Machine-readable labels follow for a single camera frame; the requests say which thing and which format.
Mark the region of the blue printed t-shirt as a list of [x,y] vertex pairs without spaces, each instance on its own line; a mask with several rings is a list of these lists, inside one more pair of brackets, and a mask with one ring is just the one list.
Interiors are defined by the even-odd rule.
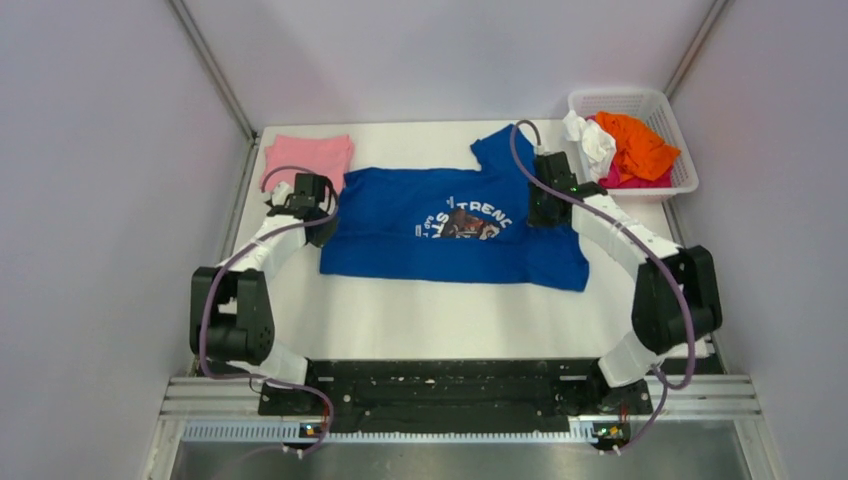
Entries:
[[528,224],[531,143],[506,126],[470,151],[476,170],[347,173],[320,273],[584,291],[590,267],[577,234]]

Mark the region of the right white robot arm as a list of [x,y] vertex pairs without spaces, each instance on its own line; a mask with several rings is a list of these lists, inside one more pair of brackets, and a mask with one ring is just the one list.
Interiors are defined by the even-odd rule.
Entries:
[[570,227],[602,248],[635,283],[631,328],[593,362],[586,385],[589,404],[614,411],[626,400],[626,387],[660,371],[667,354],[680,345],[687,349],[682,380],[659,379],[669,389],[686,388],[695,374],[697,341],[723,322],[711,253],[656,234],[598,184],[578,183],[563,152],[538,155],[533,167],[529,225]]

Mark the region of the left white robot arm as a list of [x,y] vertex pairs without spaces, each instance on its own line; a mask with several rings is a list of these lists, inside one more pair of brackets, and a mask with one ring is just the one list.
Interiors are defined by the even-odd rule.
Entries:
[[338,194],[331,180],[295,170],[293,184],[271,192],[256,233],[216,266],[191,278],[190,348],[209,377],[213,362],[237,368],[237,377],[283,387],[283,401],[297,413],[319,404],[320,386],[307,377],[310,362],[276,337],[272,280],[305,247],[323,247],[337,225]]

